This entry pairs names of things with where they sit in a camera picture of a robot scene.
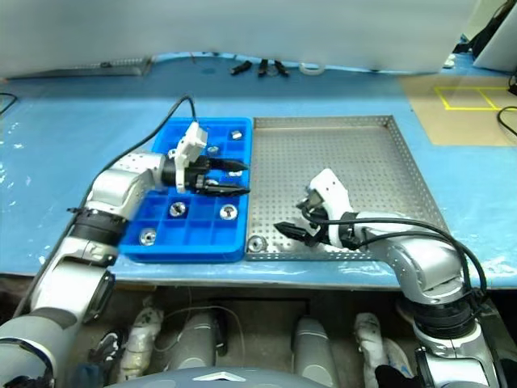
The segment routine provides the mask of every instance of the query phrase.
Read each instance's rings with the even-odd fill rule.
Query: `metal perforated tray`
[[[266,249],[251,260],[369,259],[361,252],[308,248],[273,226],[298,222],[305,186],[331,168],[356,211],[400,212],[446,229],[442,215],[392,116],[256,118],[247,237]]]

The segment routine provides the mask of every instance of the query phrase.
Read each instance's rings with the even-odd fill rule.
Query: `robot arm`
[[[423,385],[499,386],[456,248],[420,226],[383,221],[409,221],[399,213],[354,212],[348,191],[330,169],[317,175],[307,189],[307,198],[297,207],[309,220],[309,230],[288,222],[276,224],[276,229],[308,246],[326,243],[360,249],[393,269],[413,307],[414,332],[422,345],[417,361]],[[324,219],[340,222],[318,222]],[[319,229],[314,233],[312,226]]]
[[[213,168],[247,169],[239,161],[200,156],[206,140],[207,133],[193,122],[173,158],[133,152],[96,178],[85,205],[72,209],[75,222],[35,287],[31,312],[0,327],[0,386],[24,379],[62,385],[80,326],[98,318],[107,304],[115,283],[107,268],[115,263],[126,226],[149,190],[178,186],[209,196],[248,193],[205,179]]]

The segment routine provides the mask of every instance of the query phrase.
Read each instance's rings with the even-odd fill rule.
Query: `blue plastic tray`
[[[169,120],[158,134],[153,151],[166,154],[168,150],[176,148],[190,123],[191,119]],[[207,148],[219,147],[215,158],[232,158],[250,165],[252,124],[249,119],[201,118],[200,125],[208,132]],[[231,132],[235,130],[242,133],[242,139],[232,139]],[[249,171],[243,171],[241,176],[212,171],[208,178],[247,187],[250,184]],[[177,201],[187,206],[187,213],[181,218],[169,215],[170,205]],[[237,208],[237,219],[226,221],[220,218],[219,211],[226,204]],[[153,191],[142,202],[119,249],[130,259],[141,263],[238,261],[244,256],[247,217],[248,195],[215,198],[190,192],[178,194],[175,188],[164,192]],[[140,244],[140,233],[144,228],[156,230],[154,245],[147,247]]]

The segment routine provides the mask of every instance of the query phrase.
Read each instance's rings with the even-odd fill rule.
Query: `black cable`
[[[1,111],[0,111],[0,116],[3,115],[4,112],[7,111],[7,109],[9,109],[10,107],[13,106],[13,104],[18,101],[18,96],[16,95],[13,95],[12,93],[0,93],[0,95],[6,95],[7,97],[11,97],[11,101],[9,101],[9,103],[6,105],[5,108],[3,108]]]
[[[174,115],[174,113],[178,110],[179,106],[184,102],[184,101],[188,101],[189,104],[191,105],[191,114],[192,114],[192,119],[194,121],[197,121],[197,115],[195,113],[195,107],[194,107],[194,100],[192,99],[192,97],[188,96],[188,95],[184,95],[181,99],[179,99],[178,101],[176,101],[174,103],[174,105],[170,108],[169,112],[166,114],[166,116],[163,118],[163,120],[160,122],[160,124],[158,124],[158,126],[154,129],[153,132],[151,132],[149,135],[147,135],[146,137],[144,137],[142,140],[140,140],[138,143],[136,143],[135,145],[132,145],[131,147],[129,147],[128,149],[126,149],[124,152],[118,154],[117,156],[115,156],[110,162],[108,162],[103,168],[102,170],[95,176],[95,178],[91,181],[90,183],[90,186],[88,186],[88,189],[86,190],[85,192],[85,195],[84,197],[82,198],[81,200],[81,204],[78,206],[79,208],[82,208],[85,203],[86,203],[86,200],[88,198],[88,195],[90,194],[90,191],[91,191],[91,188],[93,187],[93,184],[94,184],[94,181],[99,177],[99,175],[101,175],[105,170],[107,170],[108,168],[110,168],[111,166],[113,166],[120,158],[122,158],[123,156],[125,156],[126,154],[129,154],[130,152],[133,152],[134,150],[136,150],[138,147],[144,145],[147,141],[151,140],[153,137],[156,136],[156,134],[158,132],[160,132],[160,130],[163,128],[163,126],[165,125],[165,123],[170,119],[170,117],[172,115]],[[65,239],[65,237],[68,235],[68,233],[70,232],[70,229],[72,228],[72,226],[74,225],[75,223],[75,218],[76,218],[77,214],[74,213],[74,215],[70,218],[70,221],[68,222],[68,224],[66,224],[66,227],[65,229],[63,230],[63,233],[61,233],[61,235],[59,236],[59,239],[57,240],[57,243],[56,245],[54,246],[54,248],[52,249],[52,251],[48,254],[47,256],[47,259],[44,261],[44,263],[41,265],[40,267],[40,270],[36,273],[36,275],[34,276],[34,279],[32,279],[32,282],[31,284],[28,286],[27,288],[27,292],[25,293],[25,295],[23,296],[22,300],[19,302],[19,304],[16,306],[16,310],[15,312],[13,313],[13,318],[16,318],[18,316],[20,316],[23,311],[25,310],[25,307],[27,305],[27,302],[29,301],[32,293],[34,292],[34,289],[36,288],[37,284],[40,282],[40,279],[41,277],[43,276],[44,272],[47,270],[48,266],[50,265],[51,261],[52,261],[52,258],[54,257],[54,255],[57,253],[57,249],[59,248],[59,246],[61,245],[61,243],[63,242],[63,240]]]
[[[423,232],[423,231],[406,231],[406,232],[393,232],[393,233],[386,233],[381,234],[379,236],[372,237],[368,240],[364,240],[360,242],[357,245],[356,249],[359,249],[361,247],[366,247],[368,244],[377,243],[381,240],[386,240],[387,238],[396,238],[396,237],[424,237],[424,238],[433,238],[435,240],[442,241],[444,243],[449,243],[449,240],[445,238],[444,236],[441,236],[439,234],[431,233],[431,232]],[[472,261],[474,267],[476,268],[476,272],[479,275],[479,284],[480,284],[480,290],[483,294],[486,294],[487,290],[487,283],[486,283],[486,276],[485,272],[483,271],[483,267],[481,266],[481,263],[479,262],[479,259],[474,255],[474,253],[468,249],[463,243],[456,240],[458,245],[461,247],[463,252],[469,257],[470,261]]]
[[[505,123],[505,122],[502,120],[502,117],[501,117],[502,113],[503,113],[504,111],[509,110],[509,109],[515,109],[515,110],[517,111],[517,107],[512,107],[512,106],[510,106],[510,107],[504,107],[503,109],[501,109],[501,110],[498,112],[497,120],[498,120],[498,123],[499,123],[500,125],[502,125],[502,126],[503,126],[504,128],[506,128],[506,129],[508,129],[511,133],[513,133],[513,134],[514,134],[514,136],[517,136],[517,129],[513,129],[510,125],[508,125],[508,123]]]
[[[468,290],[472,289],[472,284],[470,282],[469,264],[467,262],[467,258],[465,257],[465,252],[461,247],[460,243],[457,242],[449,233],[445,232],[444,230],[441,230],[440,228],[428,222],[410,220],[407,218],[356,218],[355,220],[325,220],[322,218],[312,217],[310,213],[307,211],[307,209],[302,209],[301,214],[307,221],[319,225],[403,224],[418,226],[423,229],[432,230],[433,232],[442,235],[454,247],[456,253],[458,254],[458,258],[461,262],[461,269],[463,270],[465,286]]]

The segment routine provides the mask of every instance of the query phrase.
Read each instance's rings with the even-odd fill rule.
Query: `blue table surface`
[[[175,57],[143,77],[15,80],[20,101],[2,115],[0,272],[32,275],[96,172],[149,133],[182,94],[199,116],[393,115],[453,235],[471,247],[493,288],[517,286],[517,150],[432,145],[394,74],[327,70],[307,77],[230,77],[236,61]],[[460,56],[444,74],[497,75]],[[180,116],[188,116],[181,107]],[[137,264],[119,258],[121,280],[157,284],[397,286],[377,262]]]

